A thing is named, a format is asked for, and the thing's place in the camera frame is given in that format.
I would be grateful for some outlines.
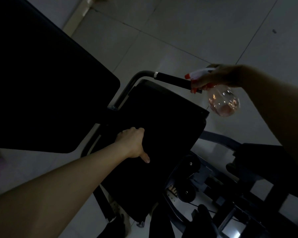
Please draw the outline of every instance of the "wall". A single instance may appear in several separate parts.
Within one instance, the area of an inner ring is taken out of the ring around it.
[[[56,26],[63,28],[81,0],[28,0]]]

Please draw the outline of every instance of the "transparent spray bottle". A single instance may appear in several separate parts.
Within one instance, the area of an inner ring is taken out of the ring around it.
[[[210,73],[215,68],[203,68],[185,75],[185,79],[190,79],[192,83],[196,82],[203,75]],[[210,108],[221,117],[228,117],[234,114],[240,108],[240,101],[226,85],[214,85],[208,83],[207,96]]]

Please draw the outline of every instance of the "cable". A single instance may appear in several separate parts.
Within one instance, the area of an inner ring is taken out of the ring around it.
[[[243,222],[241,222],[241,221],[239,221],[239,220],[237,220],[237,219],[232,218],[232,220],[236,220],[236,221],[238,221],[238,222],[240,222],[240,223],[243,224]]]

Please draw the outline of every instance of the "hand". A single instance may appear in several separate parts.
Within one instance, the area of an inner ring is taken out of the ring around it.
[[[146,163],[150,162],[149,156],[144,152],[142,147],[142,139],[144,137],[145,130],[143,128],[136,129],[131,127],[120,132],[117,135],[115,143],[119,143],[123,148],[127,149],[127,156],[129,158],[141,157]]]
[[[198,79],[196,83],[192,83],[192,88],[208,90],[219,84],[224,84],[232,88],[240,87],[243,79],[243,70],[248,67],[244,65],[211,64],[208,68],[216,69]]]

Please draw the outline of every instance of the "tiled floor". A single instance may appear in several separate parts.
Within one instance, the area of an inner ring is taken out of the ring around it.
[[[72,38],[119,78],[121,88],[114,100],[138,71],[184,77],[214,62],[253,65],[298,85],[298,0],[98,1]],[[161,85],[207,107],[205,94]],[[228,118],[210,113],[206,130],[239,142],[278,144],[246,93],[239,88],[234,92],[241,101],[240,112]],[[1,174],[0,193],[77,159],[95,129],[70,154],[1,150],[8,166]],[[193,151],[223,172],[233,160],[232,152],[203,140]],[[263,199],[270,188],[263,181],[252,191]],[[207,204],[202,196],[199,199],[195,202]],[[176,206],[188,218],[194,208],[180,201]],[[289,196],[280,212],[298,223],[298,199]],[[148,237],[149,223],[148,216],[145,228],[132,225],[130,237]],[[96,200],[90,197],[60,237],[97,237],[105,225]],[[242,229],[232,222],[225,232],[236,237]]]

